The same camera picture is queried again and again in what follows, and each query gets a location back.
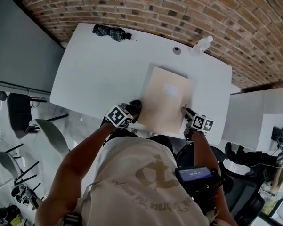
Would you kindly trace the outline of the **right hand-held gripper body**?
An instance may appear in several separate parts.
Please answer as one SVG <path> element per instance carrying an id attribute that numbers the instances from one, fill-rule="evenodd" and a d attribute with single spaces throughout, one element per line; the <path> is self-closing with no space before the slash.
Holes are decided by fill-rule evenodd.
<path id="1" fill-rule="evenodd" d="M 214 125 L 214 120 L 198 114 L 194 116 L 186 114 L 185 119 L 187 124 L 184 130 L 184 137 L 187 141 L 192 140 L 192 135 L 195 131 L 201 132 L 204 135 L 210 133 Z"/>

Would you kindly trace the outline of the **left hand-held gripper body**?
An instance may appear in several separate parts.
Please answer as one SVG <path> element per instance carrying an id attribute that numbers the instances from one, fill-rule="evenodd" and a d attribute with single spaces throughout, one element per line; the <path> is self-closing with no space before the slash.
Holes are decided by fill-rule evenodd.
<path id="1" fill-rule="evenodd" d="M 141 113 L 140 102 L 121 103 L 113 106 L 104 116 L 101 125 L 111 123 L 116 128 L 125 129 L 131 123 L 136 123 Z"/>

